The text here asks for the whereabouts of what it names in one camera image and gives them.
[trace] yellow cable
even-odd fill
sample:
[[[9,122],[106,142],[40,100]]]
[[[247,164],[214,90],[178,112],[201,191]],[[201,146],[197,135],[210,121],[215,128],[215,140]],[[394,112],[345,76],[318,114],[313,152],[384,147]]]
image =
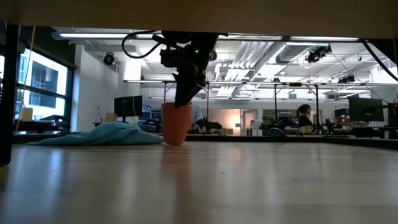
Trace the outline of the yellow cable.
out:
[[[24,75],[24,87],[22,88],[22,101],[21,105],[19,106],[19,119],[17,121],[17,126],[15,128],[15,132],[18,131],[19,128],[19,121],[21,120],[21,110],[22,110],[22,104],[24,102],[24,96],[25,96],[25,87],[26,87],[26,80],[27,80],[27,73],[29,71],[29,65],[30,65],[30,56],[32,55],[32,49],[33,49],[33,43],[35,42],[35,31],[36,31],[36,26],[33,26],[33,31],[32,31],[32,38],[30,42],[30,52],[29,52],[29,59],[27,61],[27,68],[26,68],[26,74]]]

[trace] towel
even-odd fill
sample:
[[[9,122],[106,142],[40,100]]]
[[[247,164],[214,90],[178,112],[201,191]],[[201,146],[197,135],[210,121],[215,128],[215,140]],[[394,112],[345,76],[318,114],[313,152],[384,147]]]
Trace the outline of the towel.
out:
[[[33,146],[97,146],[97,145],[136,145],[159,144],[164,142],[162,136],[141,131],[134,124],[109,122],[98,125],[87,133],[30,142]]]

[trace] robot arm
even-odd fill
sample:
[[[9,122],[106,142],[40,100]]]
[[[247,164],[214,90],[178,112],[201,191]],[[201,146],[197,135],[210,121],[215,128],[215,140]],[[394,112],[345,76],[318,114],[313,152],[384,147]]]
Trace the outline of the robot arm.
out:
[[[178,74],[173,74],[173,76],[177,82],[175,107],[178,108],[188,104],[201,87],[206,86],[205,70],[209,60],[215,57],[214,47],[220,34],[162,31],[162,35],[163,37],[153,35],[152,39],[158,42],[156,47],[159,44],[167,46],[165,50],[160,51],[161,64],[167,68],[177,68]]]

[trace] orange cup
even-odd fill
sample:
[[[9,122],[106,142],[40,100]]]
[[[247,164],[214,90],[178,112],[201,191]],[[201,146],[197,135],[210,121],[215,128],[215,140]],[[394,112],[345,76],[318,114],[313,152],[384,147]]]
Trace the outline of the orange cup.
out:
[[[190,105],[174,107],[174,103],[162,104],[162,129],[164,142],[171,145],[182,145],[191,126]]]

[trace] table surface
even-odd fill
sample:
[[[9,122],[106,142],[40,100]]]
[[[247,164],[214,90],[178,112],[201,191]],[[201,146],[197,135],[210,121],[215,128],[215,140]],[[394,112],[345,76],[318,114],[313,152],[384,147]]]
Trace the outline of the table surface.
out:
[[[398,223],[398,153],[333,144],[14,146],[0,223]]]

